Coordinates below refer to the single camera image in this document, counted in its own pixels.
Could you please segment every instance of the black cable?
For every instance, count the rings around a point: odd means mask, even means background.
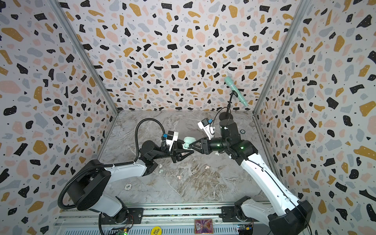
[[[260,166],[259,164],[255,163],[254,161],[251,161],[251,160],[247,160],[247,161],[250,161],[256,165],[258,165],[262,170],[264,170],[264,168],[262,166]],[[304,220],[307,222],[307,225],[309,227],[309,232],[310,232],[310,235],[312,235],[312,230],[311,230],[311,226],[309,225],[309,222],[307,221],[307,218],[304,216],[304,214],[301,212],[301,210],[291,201],[291,199],[285,194],[285,192],[279,187],[279,185],[277,184],[277,182],[273,179],[273,177],[269,174],[269,172],[265,171],[265,173],[267,173],[269,175],[269,177],[271,178],[271,180],[273,180],[273,182],[276,184],[276,186],[279,188],[279,190],[281,190],[281,192],[283,193],[283,195],[291,202],[291,204],[293,204],[295,206],[296,209],[298,209],[298,211],[302,214]]]
[[[157,120],[157,119],[154,119],[154,118],[145,118],[145,119],[142,119],[136,126],[136,130],[135,130],[135,143],[136,143],[136,158],[135,158],[135,162],[138,160],[138,156],[139,156],[139,149],[138,149],[138,128],[140,127],[141,123],[145,122],[145,121],[155,121],[162,129],[162,132],[163,134],[166,134],[165,133],[165,130],[163,128],[163,125]],[[161,150],[164,151],[165,149],[165,145],[164,145],[164,140],[166,138],[162,137],[162,144],[161,144]]]
[[[98,218],[98,228],[99,228],[99,233],[100,235],[105,235],[102,230],[102,212],[99,214]]]
[[[225,109],[225,108],[228,108],[229,111],[230,111],[230,114],[231,114],[231,109],[230,109],[229,107],[222,107],[222,108],[220,108],[220,109],[218,110],[217,114],[215,115],[215,117],[214,117],[212,123],[209,124],[209,131],[210,131],[210,134],[214,135],[214,133],[211,133],[211,129],[210,129],[210,127],[214,125],[215,118],[217,117],[217,115],[219,114],[219,112],[220,112],[222,109]]]
[[[94,171],[94,170],[97,170],[97,169],[101,169],[101,168],[105,168],[105,167],[113,167],[113,166],[117,167],[117,166],[122,166],[122,165],[129,165],[129,164],[132,164],[132,163],[133,162],[121,162],[121,163],[115,163],[115,164],[99,164],[99,165],[95,165],[95,166],[86,168],[83,171],[78,172],[72,179],[70,179],[68,181],[68,183],[61,190],[60,195],[58,197],[58,206],[61,209],[64,209],[64,210],[68,210],[68,209],[72,209],[72,208],[76,207],[75,205],[68,205],[68,206],[64,205],[63,198],[64,198],[65,193],[68,191],[69,187],[73,184],[73,182],[75,180],[77,180],[78,178],[80,178],[81,176],[84,176],[88,172],[91,172],[91,171]]]

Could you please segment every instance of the marble tabletop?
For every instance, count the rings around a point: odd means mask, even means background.
[[[179,132],[179,139],[186,136],[196,139],[205,137],[197,123],[204,118],[214,118],[216,111],[122,111],[100,158],[102,163],[132,161],[135,158],[135,128],[139,121],[152,117],[159,120],[166,133]],[[247,139],[258,149],[267,162],[260,137],[251,112],[232,112],[238,130],[245,130],[242,139]],[[214,126],[219,137],[219,118]],[[146,140],[161,143],[162,131],[157,123],[147,121],[138,131],[141,147]],[[156,159],[162,165],[152,174],[132,177],[108,184],[105,192],[118,196],[125,203],[174,203],[174,202],[235,202],[243,196],[256,201],[268,201],[260,187],[241,166],[226,153],[219,156],[212,152],[202,155],[195,152],[181,162],[173,163],[170,158]]]

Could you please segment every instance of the black mounting plate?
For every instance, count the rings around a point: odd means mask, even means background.
[[[131,226],[132,225],[132,221],[134,220],[133,224],[141,224],[141,219],[142,219],[142,216],[143,216],[143,213],[144,213],[144,209],[143,208],[128,208],[129,210],[129,219],[130,221],[128,222],[128,225]],[[115,223],[110,216],[104,214],[104,218],[102,218],[102,224],[117,224]]]
[[[236,218],[235,215],[235,207],[234,206],[223,206],[221,207],[221,214],[219,215],[220,218],[222,218],[223,222],[252,222],[252,218],[248,218],[245,221],[240,221]]]

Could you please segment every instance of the wall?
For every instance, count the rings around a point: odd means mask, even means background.
[[[315,234],[376,234],[376,2],[313,1],[257,112]]]
[[[0,8],[0,233],[48,234],[115,114],[46,2]]]
[[[227,73],[244,89],[245,110],[253,110],[298,3],[65,0],[61,6],[121,110],[226,106]]]

